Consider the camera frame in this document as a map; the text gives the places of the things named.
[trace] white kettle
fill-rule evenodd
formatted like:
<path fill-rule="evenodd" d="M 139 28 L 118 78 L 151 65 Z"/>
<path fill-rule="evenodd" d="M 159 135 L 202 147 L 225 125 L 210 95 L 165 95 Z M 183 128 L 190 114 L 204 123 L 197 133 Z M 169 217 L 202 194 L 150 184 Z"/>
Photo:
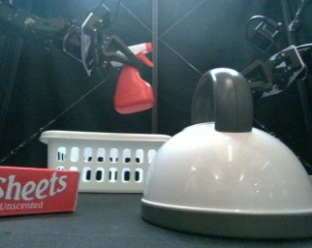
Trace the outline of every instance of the white kettle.
<path fill-rule="evenodd" d="M 181 232 L 242 238 L 312 236 L 312 182 L 289 148 L 253 128 L 244 76 L 209 71 L 193 100 L 193 126 L 158 150 L 142 218 Z"/>

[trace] kettle handle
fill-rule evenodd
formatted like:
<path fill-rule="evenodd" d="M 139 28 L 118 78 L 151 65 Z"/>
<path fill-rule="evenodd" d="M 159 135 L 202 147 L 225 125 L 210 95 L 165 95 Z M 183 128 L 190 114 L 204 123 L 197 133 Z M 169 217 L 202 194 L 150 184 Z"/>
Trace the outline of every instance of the kettle handle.
<path fill-rule="evenodd" d="M 220 132 L 245 133 L 253 129 L 253 93 L 237 71 L 209 70 L 197 85 L 191 103 L 191 124 L 214 122 Z"/>

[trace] metal pole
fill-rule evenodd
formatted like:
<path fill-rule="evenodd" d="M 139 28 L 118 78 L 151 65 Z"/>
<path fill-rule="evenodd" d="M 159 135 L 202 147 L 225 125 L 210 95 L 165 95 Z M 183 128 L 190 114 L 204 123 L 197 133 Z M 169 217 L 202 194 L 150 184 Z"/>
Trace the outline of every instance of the metal pole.
<path fill-rule="evenodd" d="M 288 43 L 291 46 L 291 45 L 296 45 L 296 36 L 292 34 L 292 31 L 289 30 L 289 26 L 292 23 L 292 14 L 291 14 L 291 6 L 288 0 L 281 0 L 281 7 L 284 13 L 284 24 L 285 24 L 284 26 L 287 28 Z M 309 146 L 312 148 L 312 114 L 308 105 L 308 94 L 307 94 L 304 80 L 300 80 L 297 82 L 297 92 L 299 92 L 299 99 L 303 108 L 303 117 L 307 128 L 307 138 L 308 138 Z"/>
<path fill-rule="evenodd" d="M 159 45 L 159 28 L 158 28 L 158 14 L 159 14 L 159 3 L 158 0 L 153 0 L 153 89 L 155 94 L 155 106 L 153 108 L 151 115 L 151 133 L 158 133 L 158 45 Z"/>

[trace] white plastic basket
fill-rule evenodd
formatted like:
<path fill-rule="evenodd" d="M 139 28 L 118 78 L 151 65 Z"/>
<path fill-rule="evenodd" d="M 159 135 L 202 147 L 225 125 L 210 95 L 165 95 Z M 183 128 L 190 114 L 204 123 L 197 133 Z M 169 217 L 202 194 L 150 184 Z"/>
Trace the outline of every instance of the white plastic basket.
<path fill-rule="evenodd" d="M 165 135 L 47 131 L 48 168 L 80 171 L 79 192 L 142 193 Z"/>

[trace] black backdrop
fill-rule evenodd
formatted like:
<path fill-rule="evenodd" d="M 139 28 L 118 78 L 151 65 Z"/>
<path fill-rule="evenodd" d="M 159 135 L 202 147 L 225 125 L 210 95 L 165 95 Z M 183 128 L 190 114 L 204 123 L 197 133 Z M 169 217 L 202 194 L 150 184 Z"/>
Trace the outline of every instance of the black backdrop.
<path fill-rule="evenodd" d="M 96 0 L 13 2 L 39 16 L 67 19 L 84 18 L 87 10 L 99 3 Z M 264 15 L 285 22 L 287 13 L 295 14 L 299 3 L 297 0 L 123 0 L 106 32 L 119 35 L 129 46 L 153 41 L 158 51 L 154 72 L 142 68 L 142 75 L 158 92 L 158 105 L 154 111 L 131 115 L 114 109 L 115 81 L 98 86 L 103 76 L 88 77 L 80 62 L 60 49 L 44 49 L 0 29 L 0 160 L 42 127 L 177 134 L 190 125 L 191 98 L 202 74 L 218 67 L 242 71 L 256 59 L 270 56 L 246 41 L 250 17 Z M 297 45 L 312 43 L 312 1 L 293 37 Z M 283 48 L 291 40 L 285 38 Z M 312 76 L 283 94 L 256 101 L 254 119 L 254 126 L 276 134 L 312 173 Z M 47 167 L 47 145 L 35 139 L 1 164 Z"/>

